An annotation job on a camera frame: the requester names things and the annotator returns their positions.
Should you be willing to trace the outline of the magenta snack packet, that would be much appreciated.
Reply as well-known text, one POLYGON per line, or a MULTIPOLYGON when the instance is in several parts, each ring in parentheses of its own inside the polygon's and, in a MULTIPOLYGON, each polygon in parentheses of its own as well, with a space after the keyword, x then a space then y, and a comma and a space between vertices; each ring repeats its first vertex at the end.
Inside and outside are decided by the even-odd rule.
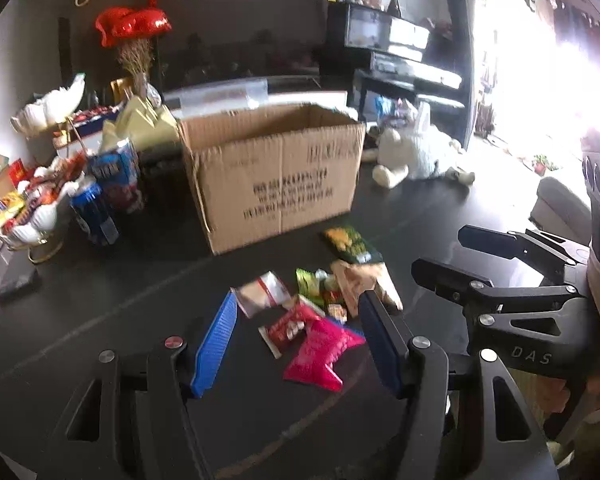
POLYGON ((314 385, 331 392, 342 389, 334 365, 349 349, 366 343, 363 335, 338 322, 323 318, 311 324, 297 355, 283 372, 283 380, 314 385))

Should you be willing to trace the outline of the blue red snack carton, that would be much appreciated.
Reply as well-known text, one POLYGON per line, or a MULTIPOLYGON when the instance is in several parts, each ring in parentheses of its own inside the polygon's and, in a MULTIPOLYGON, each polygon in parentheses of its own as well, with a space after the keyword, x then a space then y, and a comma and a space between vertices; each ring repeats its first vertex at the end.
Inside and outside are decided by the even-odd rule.
POLYGON ((87 168, 113 210, 132 214, 144 208, 137 154, 128 139, 119 141, 109 151, 90 156, 87 168))

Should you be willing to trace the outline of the brown cardboard box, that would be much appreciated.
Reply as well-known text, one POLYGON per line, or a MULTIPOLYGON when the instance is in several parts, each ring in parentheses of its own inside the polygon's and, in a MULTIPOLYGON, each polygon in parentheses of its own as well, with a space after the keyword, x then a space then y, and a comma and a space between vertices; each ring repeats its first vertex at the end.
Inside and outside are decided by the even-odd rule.
POLYGON ((215 255, 345 214, 365 126, 316 104, 180 120, 189 187, 215 255))

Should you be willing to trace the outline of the clear red-striped cracker packet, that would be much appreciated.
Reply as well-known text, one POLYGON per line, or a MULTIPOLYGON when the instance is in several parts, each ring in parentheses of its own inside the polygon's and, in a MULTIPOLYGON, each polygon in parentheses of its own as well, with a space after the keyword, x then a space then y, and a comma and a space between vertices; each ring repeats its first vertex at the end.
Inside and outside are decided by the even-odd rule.
POLYGON ((252 282, 233 288, 237 304, 246 318, 253 318, 269 308, 281 306, 290 299, 286 285, 272 271, 252 282))

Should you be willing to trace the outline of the grey chair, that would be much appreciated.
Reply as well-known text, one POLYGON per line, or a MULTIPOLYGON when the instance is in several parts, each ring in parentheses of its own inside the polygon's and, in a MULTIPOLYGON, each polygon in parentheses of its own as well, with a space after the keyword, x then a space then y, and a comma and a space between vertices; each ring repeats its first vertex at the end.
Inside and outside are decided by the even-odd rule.
POLYGON ((542 177, 530 220, 542 231, 590 244, 591 203, 583 177, 560 170, 542 177))

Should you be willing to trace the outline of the black piano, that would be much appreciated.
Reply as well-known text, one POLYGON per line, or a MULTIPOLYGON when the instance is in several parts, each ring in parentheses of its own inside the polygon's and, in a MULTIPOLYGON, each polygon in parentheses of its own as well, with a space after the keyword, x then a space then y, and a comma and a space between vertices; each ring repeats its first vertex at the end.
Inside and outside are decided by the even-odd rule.
POLYGON ((320 73, 344 84, 348 103, 363 120, 367 97, 427 102, 432 120, 460 144, 468 143, 468 76, 431 53, 436 42, 426 27, 362 4, 327 7, 320 73))

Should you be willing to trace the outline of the white shell bowl of snacks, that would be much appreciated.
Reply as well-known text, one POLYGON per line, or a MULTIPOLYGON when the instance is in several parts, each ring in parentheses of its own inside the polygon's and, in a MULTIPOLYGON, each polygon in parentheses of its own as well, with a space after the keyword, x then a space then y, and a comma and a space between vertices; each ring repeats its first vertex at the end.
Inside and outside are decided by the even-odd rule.
POLYGON ((9 250, 25 252, 32 264, 46 262, 61 250, 86 161, 84 152, 57 156, 0 196, 0 241, 9 250))

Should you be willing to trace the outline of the green snack packet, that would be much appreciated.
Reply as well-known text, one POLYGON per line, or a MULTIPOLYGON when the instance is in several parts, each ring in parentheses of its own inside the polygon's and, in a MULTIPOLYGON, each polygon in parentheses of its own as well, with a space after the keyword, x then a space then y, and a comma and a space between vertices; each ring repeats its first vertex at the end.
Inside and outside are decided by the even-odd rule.
POLYGON ((317 307, 327 308, 330 304, 343 304, 343 296, 334 274, 324 270, 310 272, 296 270, 298 293, 308 298, 317 307))

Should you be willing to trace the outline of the black remote control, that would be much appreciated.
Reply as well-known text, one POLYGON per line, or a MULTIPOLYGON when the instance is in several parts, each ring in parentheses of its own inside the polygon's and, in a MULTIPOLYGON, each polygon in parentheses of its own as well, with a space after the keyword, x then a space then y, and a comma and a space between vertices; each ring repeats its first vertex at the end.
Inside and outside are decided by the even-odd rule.
POLYGON ((31 290, 35 290, 40 282, 38 270, 31 269, 25 274, 21 274, 19 278, 7 281, 0 286, 0 304, 9 302, 14 298, 21 297, 31 290))

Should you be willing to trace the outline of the white shell dish on stand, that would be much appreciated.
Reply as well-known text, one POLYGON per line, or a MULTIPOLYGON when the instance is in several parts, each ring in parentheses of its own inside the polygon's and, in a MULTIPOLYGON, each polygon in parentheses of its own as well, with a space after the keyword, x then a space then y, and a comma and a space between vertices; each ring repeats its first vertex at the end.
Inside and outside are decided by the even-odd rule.
POLYGON ((85 91, 85 74, 78 73, 68 88, 48 92, 33 103, 25 105, 10 123, 15 131, 30 138, 54 125, 61 124, 82 101, 85 91))

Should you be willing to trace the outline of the beige orange snack bag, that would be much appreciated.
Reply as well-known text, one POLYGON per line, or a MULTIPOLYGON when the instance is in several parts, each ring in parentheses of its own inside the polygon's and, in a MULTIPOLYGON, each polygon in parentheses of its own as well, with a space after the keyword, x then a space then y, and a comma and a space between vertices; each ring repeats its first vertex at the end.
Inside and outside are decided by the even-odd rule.
POLYGON ((352 264, 336 260, 330 265, 344 303, 352 318, 358 317, 358 298, 363 292, 374 292, 393 311, 402 311, 403 304, 385 263, 352 264))

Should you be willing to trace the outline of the dried flower vase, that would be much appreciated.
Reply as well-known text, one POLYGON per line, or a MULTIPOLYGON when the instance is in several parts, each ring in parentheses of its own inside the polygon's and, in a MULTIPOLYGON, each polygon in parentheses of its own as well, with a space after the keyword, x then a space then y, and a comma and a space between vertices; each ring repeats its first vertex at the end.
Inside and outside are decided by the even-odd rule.
POLYGON ((117 59, 131 75, 134 96, 147 100, 153 108, 162 104, 162 97, 149 82, 149 72, 154 62, 154 44, 148 38, 124 40, 118 47, 117 59))

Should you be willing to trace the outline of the black television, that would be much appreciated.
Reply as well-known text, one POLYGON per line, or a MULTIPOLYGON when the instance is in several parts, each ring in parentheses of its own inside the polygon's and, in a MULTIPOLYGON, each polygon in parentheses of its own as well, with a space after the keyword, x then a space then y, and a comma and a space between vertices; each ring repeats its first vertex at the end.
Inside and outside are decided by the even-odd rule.
POLYGON ((162 92, 320 73, 327 0, 161 0, 159 6, 172 26, 156 40, 151 79, 162 92))

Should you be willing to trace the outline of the white plush toy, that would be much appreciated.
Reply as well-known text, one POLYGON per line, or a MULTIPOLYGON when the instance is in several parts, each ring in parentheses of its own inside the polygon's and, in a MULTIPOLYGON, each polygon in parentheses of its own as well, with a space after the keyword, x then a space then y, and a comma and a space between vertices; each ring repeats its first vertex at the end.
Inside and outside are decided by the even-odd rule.
POLYGON ((457 140, 440 131, 430 120, 419 118, 405 128, 385 128, 378 139, 372 177, 382 188, 395 188, 404 180, 445 178, 471 186, 466 151, 457 140))

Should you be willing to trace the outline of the dark green chips bag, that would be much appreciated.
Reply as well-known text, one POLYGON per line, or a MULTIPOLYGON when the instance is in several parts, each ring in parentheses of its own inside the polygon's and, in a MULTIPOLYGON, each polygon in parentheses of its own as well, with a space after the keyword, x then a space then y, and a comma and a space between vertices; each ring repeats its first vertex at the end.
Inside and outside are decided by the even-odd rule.
POLYGON ((347 263, 370 264, 384 261, 381 253, 352 226, 331 226, 322 233, 322 237, 337 256, 347 263))

